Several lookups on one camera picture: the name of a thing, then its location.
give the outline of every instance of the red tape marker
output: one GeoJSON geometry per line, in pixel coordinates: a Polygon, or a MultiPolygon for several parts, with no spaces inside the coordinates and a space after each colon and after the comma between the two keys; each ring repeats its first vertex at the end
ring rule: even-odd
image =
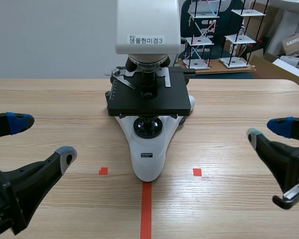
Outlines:
{"type": "Polygon", "coordinates": [[[201,177],[201,168],[193,168],[194,176],[201,177]]]}
{"type": "Polygon", "coordinates": [[[143,182],[141,239],[151,239],[151,183],[143,182]]]}
{"type": "Polygon", "coordinates": [[[99,175],[108,175],[108,168],[101,168],[99,171],[99,175]]]}

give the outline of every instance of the label sticker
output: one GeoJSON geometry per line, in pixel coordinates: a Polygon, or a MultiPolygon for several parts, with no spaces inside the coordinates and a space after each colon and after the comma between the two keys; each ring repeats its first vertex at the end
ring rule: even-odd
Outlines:
{"type": "Polygon", "coordinates": [[[128,35],[128,44],[135,45],[163,45],[165,36],[128,35]]]}
{"type": "Polygon", "coordinates": [[[141,153],[141,158],[153,158],[152,153],[141,153]]]}
{"type": "Polygon", "coordinates": [[[292,40],[292,41],[288,41],[286,44],[287,44],[287,46],[289,46],[289,45],[291,45],[291,44],[293,44],[293,43],[296,43],[296,42],[298,42],[298,41],[299,41],[299,37],[296,38],[296,39],[294,39],[294,40],[292,40]]]}

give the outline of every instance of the microscope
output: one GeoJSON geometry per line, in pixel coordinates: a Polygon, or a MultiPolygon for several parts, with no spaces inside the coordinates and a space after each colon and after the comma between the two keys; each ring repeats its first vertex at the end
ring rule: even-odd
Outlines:
{"type": "Polygon", "coordinates": [[[130,145],[135,174],[145,182],[161,173],[167,147],[194,109],[186,84],[194,70],[168,67],[181,47],[178,0],[117,0],[116,53],[125,67],[112,70],[106,92],[130,145]]]}

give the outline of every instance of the gray fingertip pad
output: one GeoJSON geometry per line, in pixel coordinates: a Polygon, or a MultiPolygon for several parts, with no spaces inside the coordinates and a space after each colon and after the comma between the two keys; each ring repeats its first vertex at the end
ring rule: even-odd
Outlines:
{"type": "Polygon", "coordinates": [[[255,129],[255,128],[250,128],[247,131],[247,138],[250,142],[250,144],[252,145],[252,147],[254,148],[254,150],[256,150],[257,148],[257,135],[259,134],[263,134],[261,133],[259,130],[255,129]]]}
{"type": "Polygon", "coordinates": [[[61,173],[64,175],[65,171],[68,169],[68,167],[73,163],[73,161],[78,156],[78,153],[75,150],[75,148],[71,146],[60,147],[55,152],[60,154],[61,156],[60,159],[61,173]]]}

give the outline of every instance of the white shelf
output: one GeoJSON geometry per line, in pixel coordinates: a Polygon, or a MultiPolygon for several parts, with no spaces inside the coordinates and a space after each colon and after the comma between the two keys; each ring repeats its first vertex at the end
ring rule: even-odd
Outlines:
{"type": "MultiPolygon", "coordinates": [[[[188,68],[189,60],[183,60],[186,68],[188,68]]],[[[202,61],[201,59],[192,59],[190,60],[190,68],[195,70],[208,70],[210,67],[208,67],[208,64],[205,61],[202,61]]]]}
{"type": "Polygon", "coordinates": [[[241,68],[241,67],[248,67],[249,64],[247,65],[246,62],[244,62],[241,58],[239,57],[232,57],[231,58],[231,62],[230,62],[230,66],[229,65],[229,60],[230,57],[226,57],[226,58],[220,58],[219,59],[227,68],[241,68]]]}
{"type": "Polygon", "coordinates": [[[209,45],[214,45],[212,41],[208,37],[194,37],[193,44],[191,44],[191,37],[186,38],[188,44],[190,46],[209,46],[209,45]]]}
{"type": "Polygon", "coordinates": [[[256,43],[253,39],[246,35],[239,35],[236,40],[236,35],[230,35],[230,36],[225,36],[228,40],[230,40],[234,44],[251,44],[251,43],[256,43]]]}
{"type": "Polygon", "coordinates": [[[210,12],[197,12],[196,16],[194,12],[189,12],[189,15],[191,15],[195,19],[199,18],[219,18],[219,16],[215,16],[211,11],[210,12]]]}
{"type": "Polygon", "coordinates": [[[239,9],[237,9],[237,10],[232,9],[231,11],[236,13],[237,15],[240,15],[240,16],[265,16],[266,15],[266,14],[263,14],[262,12],[252,10],[252,9],[245,9],[245,10],[243,10],[242,14],[241,14],[241,9],[240,10],[239,9]]]}

